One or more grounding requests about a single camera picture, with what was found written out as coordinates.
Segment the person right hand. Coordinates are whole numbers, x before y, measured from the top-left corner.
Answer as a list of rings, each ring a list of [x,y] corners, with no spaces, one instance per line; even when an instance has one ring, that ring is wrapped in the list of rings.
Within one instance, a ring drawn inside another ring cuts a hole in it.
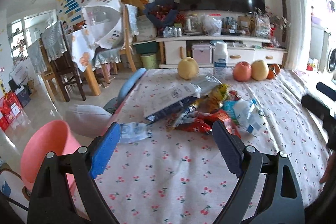
[[[326,166],[325,172],[324,172],[322,178],[319,180],[320,184],[324,184],[330,178],[331,171],[333,170],[333,167],[335,165],[335,158],[336,158],[336,153],[335,153],[335,151],[333,151],[333,153],[330,155],[330,157],[327,161],[327,166]]]

